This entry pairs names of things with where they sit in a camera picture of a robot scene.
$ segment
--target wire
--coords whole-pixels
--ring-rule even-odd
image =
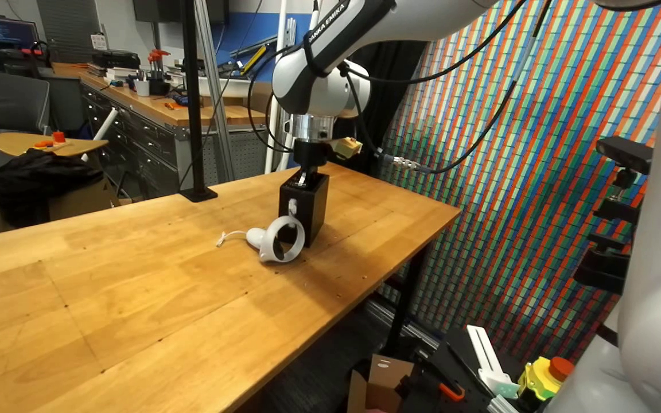
[[[257,121],[254,121],[254,112],[251,112],[251,89],[254,89],[254,82],[257,82],[261,69],[263,69],[267,63],[273,63],[275,56],[284,56],[284,53],[290,53],[290,52],[295,52],[295,46],[279,48],[279,52],[270,53],[267,57],[263,57],[263,60],[257,65],[257,69],[251,72],[251,79],[250,79],[250,82],[248,82],[248,97],[245,97],[245,116],[248,116],[248,121],[250,121],[250,126],[251,126],[251,131],[254,131],[254,139],[257,139],[265,149],[284,151],[284,154],[290,151],[290,149],[284,147],[284,146],[279,146],[277,139],[267,131],[267,126],[265,126],[265,131],[259,131],[259,126],[257,126]]]
[[[543,2],[541,11],[538,11],[538,16],[537,16],[537,23],[534,23],[534,30],[533,30],[533,39],[529,39],[529,46],[527,46],[527,57],[529,57],[533,52],[534,52],[534,39],[538,37],[538,30],[541,30],[541,23],[543,23],[543,16],[545,16],[549,10],[550,10],[550,0]],[[455,171],[457,166],[461,166],[461,164],[484,143],[484,139],[489,135],[489,131],[494,130],[494,125],[498,121],[498,117],[499,117],[503,110],[506,108],[506,103],[510,103],[510,100],[511,100],[511,95],[513,95],[513,89],[516,89],[516,82],[518,82],[518,79],[520,79],[520,74],[522,74],[522,68],[526,68],[526,65],[520,63],[520,65],[513,69],[511,82],[510,82],[503,101],[498,103],[495,112],[490,116],[490,120],[485,121],[485,126],[482,130],[482,133],[475,139],[475,143],[472,143],[457,160],[448,164],[444,167],[427,167],[427,166],[419,166],[418,160],[410,160],[410,159],[389,157],[389,154],[383,154],[383,149],[376,147],[374,143],[370,143],[366,139],[362,139],[362,141],[364,141],[364,146],[370,146],[370,147],[374,149],[374,154],[376,154],[378,159],[383,159],[383,160],[389,160],[389,164],[394,164],[394,166],[402,166],[402,167],[409,167],[409,171],[418,171],[418,173],[444,174],[444,173]],[[349,87],[350,87],[356,108],[357,108],[357,112],[359,112],[359,100],[357,100],[357,92],[356,92],[354,81],[349,79],[349,74],[356,74],[356,72],[349,69],[344,76],[347,76],[347,82],[349,82]]]
[[[545,11],[550,10],[550,2],[552,2],[552,0],[545,0],[543,8],[538,10],[538,16],[537,16],[537,23],[534,23],[534,30],[533,30],[533,37],[529,37],[529,46],[527,46],[526,60],[527,60],[527,57],[533,56],[533,52],[534,52],[534,39],[538,37],[538,30],[541,30],[541,23],[543,23]],[[424,173],[429,173],[429,174],[444,174],[444,173],[455,171],[457,166],[461,166],[461,164],[484,143],[484,139],[489,135],[489,131],[494,130],[494,125],[498,121],[498,117],[499,117],[503,110],[506,108],[506,103],[510,103],[510,100],[511,100],[511,95],[513,95],[513,89],[516,89],[516,82],[518,82],[518,79],[520,79],[520,74],[522,74],[526,60],[520,60],[520,65],[513,69],[513,76],[511,76],[511,82],[510,82],[505,97],[499,100],[495,112],[490,116],[490,120],[489,120],[489,125],[484,126],[484,131],[475,139],[475,143],[472,143],[457,160],[448,164],[444,167],[422,167]]]
[[[499,30],[505,30],[510,26],[510,21],[516,16],[516,11],[526,6],[527,0],[520,0],[516,2],[510,14],[494,29],[494,32],[489,32],[489,37],[477,45],[468,56],[463,56],[459,63],[450,65],[448,69],[438,72],[438,74],[432,74],[432,76],[422,76],[422,79],[376,79],[376,76],[370,76],[370,74],[362,74],[362,72],[354,72],[349,69],[350,74],[356,74],[357,79],[364,79],[364,81],[371,81],[371,82],[385,82],[385,86],[418,86],[418,82],[429,82],[429,81],[436,81],[436,79],[442,79],[448,76],[450,72],[459,69],[461,65],[466,65],[469,57],[475,57],[479,52],[484,52],[495,37]]]

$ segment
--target yellow object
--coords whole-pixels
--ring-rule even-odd
[[[561,381],[550,374],[549,359],[537,359],[526,366],[518,386],[533,391],[537,400],[545,403],[559,392]]]
[[[265,56],[265,45],[261,45],[257,52],[254,52],[254,56],[242,65],[242,76],[248,76],[254,68],[257,68],[257,63]]]
[[[362,143],[357,143],[356,139],[347,135],[341,141],[333,141],[331,143],[333,151],[340,157],[340,159],[354,159],[359,154],[362,149]]]

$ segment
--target metal stand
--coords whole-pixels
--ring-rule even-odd
[[[385,356],[394,356],[399,351],[402,328],[403,328],[405,317],[410,314],[410,306],[412,306],[415,291],[418,291],[419,281],[422,281],[422,267],[427,259],[427,250],[429,250],[429,245],[424,245],[419,253],[415,253],[415,257],[409,263],[409,272],[405,272],[402,289],[399,289],[399,304],[394,307],[391,328],[389,328],[385,345],[383,345],[383,351],[380,351]]]
[[[214,147],[216,147],[214,159],[216,159],[216,167],[218,167],[216,173],[218,173],[218,182],[232,182],[234,179],[234,160],[232,160],[232,151],[228,151],[228,130],[224,125],[223,95],[220,95],[220,82],[218,82],[218,63],[216,63],[214,34],[210,34],[209,2],[194,0],[194,18],[197,18],[200,39],[204,46],[204,72],[207,72],[209,87],[210,87],[214,121],[216,121],[216,131],[218,131],[218,141],[214,143]]]
[[[201,166],[201,126],[200,126],[200,92],[197,92],[197,46],[194,46],[194,2],[183,0],[183,48],[186,48],[186,82],[188,82],[188,125],[191,125],[191,164],[193,164],[193,189],[180,191],[191,202],[216,198],[207,189]]]

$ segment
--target striped fabric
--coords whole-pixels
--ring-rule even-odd
[[[513,0],[432,45],[418,74],[434,74],[479,45]],[[533,56],[543,0],[529,0],[477,57],[436,82],[410,87],[385,139],[389,154],[444,166],[477,139],[511,76],[520,81],[484,146],[442,177],[383,167],[380,177],[461,208],[432,245],[415,317],[448,331],[479,325],[498,351],[578,359],[616,296],[574,283],[590,233],[629,228],[591,217],[614,164],[604,135],[652,146],[661,103],[661,8],[609,14],[590,0],[555,0]],[[639,187],[622,193],[638,202]]]

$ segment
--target white robot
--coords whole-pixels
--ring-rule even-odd
[[[295,120],[290,187],[317,174],[336,117],[354,117],[370,97],[370,82],[336,69],[366,45],[394,39],[438,39],[466,29],[495,0],[340,0],[305,37],[303,48],[275,68],[275,97]],[[612,11],[659,6],[661,0],[596,0]],[[561,395],[549,412],[639,413],[661,412],[661,120],[648,193],[639,211],[636,249],[616,310],[616,347],[593,339]]]

